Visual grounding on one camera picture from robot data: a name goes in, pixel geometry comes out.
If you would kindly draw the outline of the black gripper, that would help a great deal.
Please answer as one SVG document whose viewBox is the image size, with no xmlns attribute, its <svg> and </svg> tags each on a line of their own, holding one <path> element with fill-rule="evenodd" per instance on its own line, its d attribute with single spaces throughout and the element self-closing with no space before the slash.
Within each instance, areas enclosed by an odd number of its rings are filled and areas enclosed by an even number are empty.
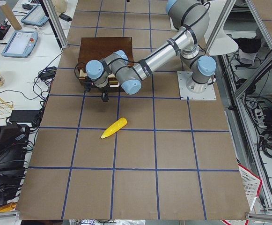
<svg viewBox="0 0 272 225">
<path fill-rule="evenodd" d="M 102 93 L 101 99 L 103 102 L 108 102 L 109 101 L 109 90 L 110 87 L 109 85 L 104 86 L 104 87 L 97 87 L 97 89 Z"/>
</svg>

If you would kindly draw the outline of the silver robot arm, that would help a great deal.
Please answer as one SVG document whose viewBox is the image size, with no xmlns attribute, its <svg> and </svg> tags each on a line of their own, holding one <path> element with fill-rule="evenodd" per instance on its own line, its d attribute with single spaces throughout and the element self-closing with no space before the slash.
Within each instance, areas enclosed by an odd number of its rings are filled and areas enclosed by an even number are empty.
<svg viewBox="0 0 272 225">
<path fill-rule="evenodd" d="M 176 56 L 192 70 L 192 75 L 187 80 L 188 90 L 194 93 L 203 92 L 216 69 L 215 60 L 200 53 L 198 47 L 198 41 L 209 26 L 210 8 L 210 2 L 203 5 L 196 0 L 169 0 L 166 13 L 178 32 L 158 49 L 146 58 L 136 61 L 132 67 L 128 67 L 128 57 L 122 50 L 101 60 L 89 61 L 85 66 L 86 74 L 102 91 L 103 100 L 108 101 L 108 75 L 113 74 L 125 93 L 133 95 L 141 89 L 143 80 Z"/>
</svg>

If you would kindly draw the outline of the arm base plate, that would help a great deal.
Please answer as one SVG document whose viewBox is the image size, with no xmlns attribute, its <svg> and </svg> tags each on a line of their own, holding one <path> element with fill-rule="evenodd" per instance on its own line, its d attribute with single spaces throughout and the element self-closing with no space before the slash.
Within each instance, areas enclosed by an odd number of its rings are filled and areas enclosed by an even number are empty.
<svg viewBox="0 0 272 225">
<path fill-rule="evenodd" d="M 215 101 L 216 94 L 212 79 L 209 78 L 205 84 L 197 84 L 192 80 L 192 72 L 178 71 L 178 85 L 181 100 L 192 101 Z"/>
</svg>

